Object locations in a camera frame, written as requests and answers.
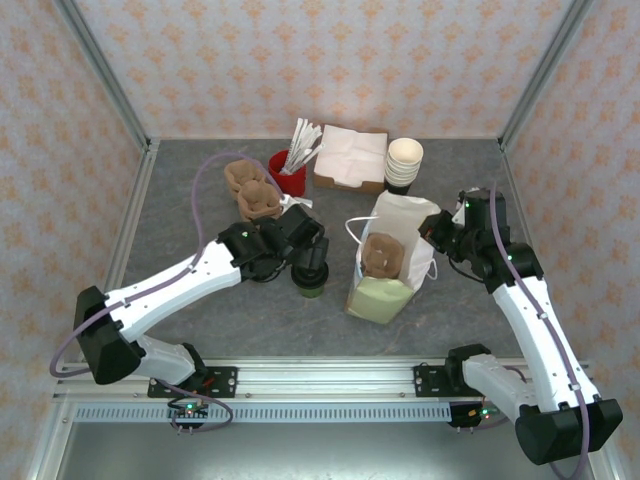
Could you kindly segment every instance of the cable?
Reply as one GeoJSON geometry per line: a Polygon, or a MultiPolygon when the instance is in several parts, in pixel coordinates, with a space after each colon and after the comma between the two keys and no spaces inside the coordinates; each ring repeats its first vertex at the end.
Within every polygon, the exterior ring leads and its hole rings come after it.
{"type": "Polygon", "coordinates": [[[460,275],[462,275],[465,278],[468,278],[469,280],[473,280],[474,282],[478,282],[478,283],[484,284],[484,282],[482,280],[480,280],[478,277],[474,277],[473,275],[469,275],[467,272],[463,272],[458,267],[456,267],[455,264],[453,263],[453,260],[451,260],[451,257],[447,257],[447,258],[449,259],[449,265],[451,265],[451,268],[453,268],[453,270],[455,272],[459,273],[460,275]]]}
{"type": "MultiPolygon", "coordinates": [[[[207,415],[205,418],[199,418],[199,420],[205,420],[206,418],[208,418],[209,404],[207,403],[202,402],[200,405],[193,405],[190,403],[187,403],[186,405],[179,405],[177,403],[179,401],[186,400],[187,398],[189,397],[185,395],[180,395],[179,397],[169,400],[169,402],[167,403],[167,407],[169,407],[172,410],[176,410],[171,415],[172,417],[176,418],[176,424],[178,424],[178,421],[177,421],[178,415],[184,414],[185,412],[188,412],[189,415],[194,415],[194,416],[198,414],[207,415]]],[[[198,428],[200,428],[204,423],[205,422],[196,423],[196,424],[198,425],[198,428]]],[[[193,425],[196,425],[196,424],[187,423],[186,425],[191,430],[194,430],[193,425]]]]}
{"type": "MultiPolygon", "coordinates": [[[[489,196],[489,212],[491,214],[491,230],[493,231],[493,237],[496,241],[496,246],[500,251],[500,256],[502,256],[502,259],[504,260],[505,264],[507,265],[507,268],[511,272],[511,275],[513,275],[514,280],[516,281],[516,283],[518,284],[522,292],[525,294],[527,299],[529,299],[529,301],[533,305],[533,308],[536,310],[536,313],[538,314],[538,318],[540,318],[544,322],[545,326],[547,327],[547,330],[549,331],[549,334],[553,339],[553,343],[556,345],[556,348],[558,349],[558,353],[562,358],[562,363],[564,364],[564,368],[567,370],[567,375],[569,376],[569,381],[571,382],[571,385],[579,386],[578,379],[576,377],[575,372],[573,371],[573,367],[571,366],[571,361],[569,360],[569,355],[567,354],[567,351],[564,348],[562,341],[560,340],[558,332],[553,327],[553,324],[549,320],[548,315],[546,314],[546,312],[544,311],[540,303],[536,300],[536,298],[533,296],[531,291],[525,285],[524,281],[518,274],[518,271],[515,269],[515,267],[511,263],[511,260],[509,260],[509,255],[507,254],[507,251],[504,248],[504,245],[502,244],[502,240],[500,239],[500,232],[498,230],[498,215],[496,213],[496,182],[493,182],[493,186],[491,187],[491,194],[489,196]]],[[[589,430],[589,412],[587,410],[587,404],[585,402],[584,395],[582,394],[582,390],[578,388],[577,390],[574,390],[574,393],[576,395],[576,399],[578,400],[578,405],[580,407],[580,416],[582,420],[582,445],[580,446],[580,459],[578,461],[578,465],[576,466],[576,469],[569,477],[565,477],[558,470],[558,467],[556,465],[554,465],[553,463],[551,464],[551,469],[553,470],[553,473],[555,473],[559,478],[563,480],[580,478],[580,476],[582,475],[582,471],[587,465],[588,454],[589,454],[589,436],[591,433],[589,430]]]]}
{"type": "MultiPolygon", "coordinates": [[[[207,397],[206,395],[201,395],[199,393],[190,392],[188,390],[184,390],[182,388],[175,387],[173,385],[168,384],[164,380],[159,380],[158,379],[158,383],[160,383],[160,385],[162,385],[164,388],[168,388],[169,390],[171,390],[173,392],[180,393],[180,394],[184,395],[185,397],[198,398],[200,400],[204,400],[205,402],[213,403],[215,405],[218,405],[219,407],[224,408],[227,411],[227,413],[229,414],[229,417],[224,422],[222,422],[222,423],[213,423],[211,425],[207,425],[207,426],[200,427],[200,428],[197,428],[197,429],[190,429],[191,433],[204,433],[204,432],[210,432],[212,430],[220,430],[221,428],[224,428],[224,427],[228,426],[233,421],[233,410],[231,409],[231,407],[229,405],[227,405],[226,403],[221,402],[217,398],[207,397]]],[[[179,413],[179,410],[176,410],[174,412],[174,414],[172,415],[172,417],[171,417],[171,426],[175,430],[177,430],[178,433],[180,433],[182,431],[182,427],[179,426],[176,423],[176,416],[178,415],[178,413],[179,413]]]]}
{"type": "Polygon", "coordinates": [[[193,257],[193,261],[184,270],[182,270],[180,273],[178,273],[174,277],[172,277],[172,278],[170,278],[168,280],[165,280],[164,282],[159,283],[158,285],[154,285],[151,288],[148,288],[148,289],[143,290],[143,291],[141,291],[139,293],[136,293],[135,295],[127,297],[127,298],[124,299],[124,301],[120,301],[120,302],[114,303],[113,305],[110,305],[110,306],[108,306],[106,308],[103,308],[99,312],[94,313],[93,315],[91,315],[78,328],[76,328],[73,332],[71,332],[71,334],[62,342],[62,345],[60,345],[60,347],[54,353],[53,358],[51,359],[51,362],[49,363],[49,373],[52,376],[54,376],[56,378],[69,378],[69,377],[74,377],[76,375],[81,375],[83,373],[90,372],[91,370],[89,368],[80,368],[80,369],[71,370],[71,371],[61,371],[61,370],[57,369],[58,362],[60,361],[60,359],[62,358],[62,355],[65,352],[65,350],[69,347],[69,345],[71,344],[71,342],[73,340],[75,340],[82,332],[84,332],[86,329],[91,327],[94,323],[96,323],[98,320],[100,320],[105,315],[111,313],[112,311],[116,310],[117,308],[123,307],[125,305],[129,305],[131,302],[139,300],[139,299],[141,299],[143,297],[146,297],[147,295],[150,295],[152,293],[156,293],[156,292],[158,292],[158,291],[160,291],[160,290],[162,290],[164,288],[169,287],[170,285],[173,285],[178,280],[180,280],[185,275],[187,275],[193,268],[195,268],[197,263],[200,261],[200,258],[202,258],[202,255],[204,253],[204,249],[206,247],[205,238],[204,238],[204,231],[203,231],[203,228],[202,228],[202,222],[200,220],[200,214],[198,213],[198,182],[200,181],[200,177],[202,176],[203,172],[209,167],[209,165],[211,165],[213,162],[218,161],[221,158],[225,158],[225,157],[240,157],[240,158],[243,158],[245,160],[248,160],[248,161],[254,163],[265,174],[265,176],[269,179],[269,181],[272,183],[274,188],[279,192],[280,196],[284,197],[284,194],[282,193],[282,190],[280,189],[278,184],[275,182],[273,177],[269,174],[269,172],[262,166],[262,164],[260,162],[258,162],[257,160],[255,160],[255,159],[253,159],[251,157],[248,157],[247,155],[245,155],[243,153],[239,153],[239,152],[222,152],[222,153],[218,153],[216,155],[213,155],[212,157],[209,157],[207,160],[205,160],[204,163],[198,169],[198,172],[196,173],[196,176],[193,179],[193,184],[192,184],[192,187],[191,187],[191,212],[193,214],[193,221],[195,223],[196,230],[197,230],[197,233],[198,233],[198,249],[196,250],[196,253],[195,253],[194,257],[193,257]]]}
{"type": "Polygon", "coordinates": [[[527,377],[524,376],[524,373],[522,373],[522,370],[520,370],[518,367],[512,367],[511,365],[507,365],[504,367],[505,370],[510,370],[512,372],[516,372],[518,375],[520,375],[520,378],[522,379],[522,381],[524,383],[527,383],[527,377]]]}

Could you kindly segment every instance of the red cup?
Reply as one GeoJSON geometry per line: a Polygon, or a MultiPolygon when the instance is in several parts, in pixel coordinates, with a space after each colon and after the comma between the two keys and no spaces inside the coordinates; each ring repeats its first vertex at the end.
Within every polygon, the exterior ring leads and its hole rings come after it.
{"type": "Polygon", "coordinates": [[[283,175],[280,173],[284,162],[287,161],[289,150],[282,150],[276,153],[269,160],[269,173],[280,186],[284,193],[288,193],[292,197],[304,196],[305,183],[307,181],[307,166],[304,165],[293,175],[283,175]]]}

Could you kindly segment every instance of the gray table surface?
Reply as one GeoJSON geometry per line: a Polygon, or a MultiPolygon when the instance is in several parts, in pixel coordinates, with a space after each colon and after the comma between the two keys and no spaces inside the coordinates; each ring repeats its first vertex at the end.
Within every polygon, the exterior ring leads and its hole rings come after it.
{"type": "MultiPolygon", "coordinates": [[[[222,151],[239,151],[266,163],[287,140],[171,140],[160,143],[137,226],[124,284],[136,283],[195,251],[190,207],[192,179],[201,163],[222,151]]],[[[498,181],[508,204],[512,238],[523,231],[498,145],[492,140],[422,140],[425,157],[410,194],[455,208],[458,191],[498,181]]],[[[199,186],[199,208],[209,240],[240,220],[222,170],[212,165],[199,186]]],[[[345,220],[368,215],[376,196],[314,189],[307,197],[330,239],[330,277],[317,299],[300,296],[288,271],[268,284],[244,282],[216,292],[175,313],[149,335],[170,343],[190,342],[203,357],[445,356],[450,348],[481,342],[498,356],[520,356],[516,339],[480,284],[453,272],[437,255],[438,279],[425,280],[405,309],[388,325],[344,313],[356,244],[345,220]]]]}

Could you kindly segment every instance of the white napkin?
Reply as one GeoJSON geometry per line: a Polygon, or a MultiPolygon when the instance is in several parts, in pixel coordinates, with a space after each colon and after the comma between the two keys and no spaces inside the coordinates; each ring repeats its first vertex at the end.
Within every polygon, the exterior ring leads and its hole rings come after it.
{"type": "Polygon", "coordinates": [[[318,154],[314,173],[333,178],[336,185],[360,187],[362,182],[384,182],[386,133],[358,133],[326,125],[324,148],[318,154]]]}

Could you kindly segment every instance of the aluminum frame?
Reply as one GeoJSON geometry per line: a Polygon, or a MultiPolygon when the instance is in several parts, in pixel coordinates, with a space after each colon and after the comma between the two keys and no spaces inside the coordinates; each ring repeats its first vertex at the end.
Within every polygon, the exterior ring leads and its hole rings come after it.
{"type": "MultiPolygon", "coordinates": [[[[502,365],[520,368],[530,379],[523,358],[504,358],[502,365]]],[[[449,402],[450,397],[416,398],[413,386],[413,366],[427,362],[443,365],[443,358],[407,357],[290,357],[290,358],[219,358],[205,361],[209,366],[239,367],[237,405],[344,403],[369,404],[429,404],[449,402]]],[[[580,362],[589,373],[589,362],[580,362]]],[[[65,364],[64,369],[85,367],[86,364],[65,364]]],[[[140,405],[165,403],[163,399],[146,396],[148,379],[129,377],[113,385],[96,385],[90,374],[58,381],[53,406],[36,450],[29,472],[30,480],[56,478],[65,451],[75,412],[79,404],[140,405]]],[[[455,400],[479,400],[478,397],[455,400]]],[[[596,480],[624,480],[625,466],[615,447],[615,435],[599,452],[589,454],[596,480]]]]}
{"type": "Polygon", "coordinates": [[[98,45],[77,3],[75,0],[55,0],[55,4],[67,22],[69,29],[80,43],[87,61],[93,67],[107,94],[113,101],[113,105],[124,121],[131,138],[140,148],[146,147],[149,141],[144,127],[131,103],[129,103],[120,82],[118,82],[109,62],[104,53],[102,53],[102,49],[98,45]]]}
{"type": "Polygon", "coordinates": [[[520,191],[518,189],[518,184],[513,177],[513,171],[511,170],[511,165],[509,165],[509,158],[507,152],[502,152],[502,165],[507,173],[507,180],[509,181],[509,186],[511,187],[511,191],[513,192],[513,200],[516,206],[516,211],[518,212],[518,218],[520,219],[520,224],[522,225],[522,230],[524,233],[524,238],[529,245],[533,245],[533,240],[531,238],[531,231],[529,230],[529,224],[527,223],[527,218],[524,214],[524,208],[522,208],[522,202],[520,201],[520,191]]]}
{"type": "Polygon", "coordinates": [[[549,78],[566,51],[574,35],[582,26],[582,20],[593,4],[593,0],[574,0],[569,6],[560,27],[547,47],[540,63],[536,67],[531,80],[520,97],[516,108],[507,121],[504,132],[498,138],[502,151],[506,151],[518,135],[529,114],[544,89],[549,78]]]}
{"type": "MultiPolygon", "coordinates": [[[[225,400],[233,409],[233,423],[426,423],[450,422],[446,402],[413,403],[238,403],[225,400]]],[[[229,414],[218,405],[209,405],[208,418],[181,418],[186,424],[219,423],[229,414]]],[[[74,423],[160,423],[167,424],[174,410],[159,403],[79,403],[74,423]]]]}
{"type": "Polygon", "coordinates": [[[159,145],[159,140],[152,140],[149,146],[145,147],[141,152],[138,171],[129,194],[129,201],[120,221],[118,237],[109,261],[109,269],[104,281],[105,292],[119,288],[122,285],[127,260],[131,253],[131,246],[133,245],[138,220],[140,219],[140,212],[142,212],[144,199],[147,195],[147,187],[149,186],[153,166],[158,155],[159,145]]]}

